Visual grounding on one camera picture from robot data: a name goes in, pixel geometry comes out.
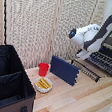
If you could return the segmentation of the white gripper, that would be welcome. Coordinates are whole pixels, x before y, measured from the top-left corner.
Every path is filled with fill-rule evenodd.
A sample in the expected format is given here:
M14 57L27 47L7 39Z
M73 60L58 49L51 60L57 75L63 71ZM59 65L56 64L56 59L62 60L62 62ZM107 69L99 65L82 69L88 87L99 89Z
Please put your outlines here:
M81 58L82 60L86 60L91 54L89 51L85 51L83 49L80 49L78 53L76 53L78 58Z

